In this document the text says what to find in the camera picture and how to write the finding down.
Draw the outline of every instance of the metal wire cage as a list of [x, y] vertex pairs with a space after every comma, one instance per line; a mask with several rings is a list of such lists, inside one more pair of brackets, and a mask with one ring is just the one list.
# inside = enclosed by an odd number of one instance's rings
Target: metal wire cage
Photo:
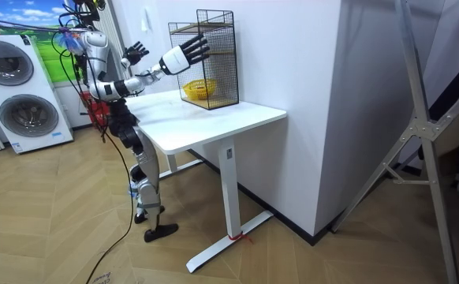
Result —
[[169, 23], [172, 47], [204, 34], [210, 57], [177, 75], [181, 98], [207, 110], [238, 103], [233, 12], [198, 9], [197, 23]]

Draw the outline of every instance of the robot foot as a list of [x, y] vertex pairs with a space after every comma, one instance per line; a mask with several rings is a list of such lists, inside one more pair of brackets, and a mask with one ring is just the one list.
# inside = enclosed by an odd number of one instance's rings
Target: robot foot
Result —
[[[161, 205], [161, 207], [159, 208], [159, 213], [161, 214], [164, 211], [165, 211], [165, 207]], [[143, 221], [146, 221], [148, 218], [149, 218], [149, 214], [147, 213], [147, 211], [145, 211], [145, 213], [142, 213], [140, 215], [135, 214], [135, 224], [140, 224]]]
[[169, 224], [169, 225], [158, 225], [156, 231], [147, 230], [144, 235], [145, 242], [151, 242], [157, 240], [161, 237], [170, 236], [171, 234], [179, 230], [179, 225]]

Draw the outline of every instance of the washing machine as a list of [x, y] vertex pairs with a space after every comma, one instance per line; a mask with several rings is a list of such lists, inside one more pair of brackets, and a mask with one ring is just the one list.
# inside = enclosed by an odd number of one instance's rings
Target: washing machine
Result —
[[0, 35], [0, 126], [16, 153], [73, 140], [39, 52], [26, 35]]

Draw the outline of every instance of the white wall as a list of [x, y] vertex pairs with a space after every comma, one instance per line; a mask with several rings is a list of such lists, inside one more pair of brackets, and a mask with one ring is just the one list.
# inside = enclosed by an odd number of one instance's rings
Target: white wall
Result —
[[[160, 28], [159, 13], [154, 0], [112, 0], [114, 12], [125, 47], [140, 41], [149, 50], [149, 54], [132, 66], [133, 73], [139, 73], [158, 63], [159, 59], [171, 48], [168, 32], [163, 34]], [[142, 30], [142, 19], [147, 10], [148, 31]], [[161, 81], [145, 88], [143, 94], [166, 92], [178, 89], [176, 77], [165, 77]]]
[[[435, 41], [424, 71], [424, 87], [427, 102], [431, 106], [459, 72], [459, 0], [445, 0], [442, 17], [438, 23]], [[410, 141], [403, 149], [400, 162], [408, 158], [420, 146], [420, 140]], [[422, 167], [422, 161], [414, 159], [410, 164]]]
[[[170, 48], [168, 22], [196, 21], [196, 9], [234, 11], [241, 100], [283, 109], [289, 115], [236, 136], [238, 181], [313, 234], [339, 1], [155, 4], [164, 51]], [[137, 5], [126, 2], [126, 7], [134, 13]], [[134, 35], [130, 42], [142, 34]], [[213, 144], [195, 150], [218, 164]]]
[[[410, 2], [426, 62], [443, 1]], [[409, 123], [412, 108], [394, 0], [342, 0], [316, 233], [370, 177]]]

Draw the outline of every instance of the red strap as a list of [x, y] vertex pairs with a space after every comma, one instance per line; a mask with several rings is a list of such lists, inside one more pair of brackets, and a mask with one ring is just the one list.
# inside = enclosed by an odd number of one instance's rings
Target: red strap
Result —
[[231, 237], [230, 235], [228, 235], [228, 238], [229, 238], [231, 241], [236, 241], [236, 240], [239, 240], [239, 239], [241, 239], [241, 238], [244, 238], [244, 239], [247, 239], [248, 241], [250, 241], [251, 244], [254, 245], [254, 242], [252, 241], [252, 239], [251, 239], [248, 235], [244, 234], [244, 232], [240, 232], [240, 233], [239, 233], [237, 236], [235, 236], [235, 237]]

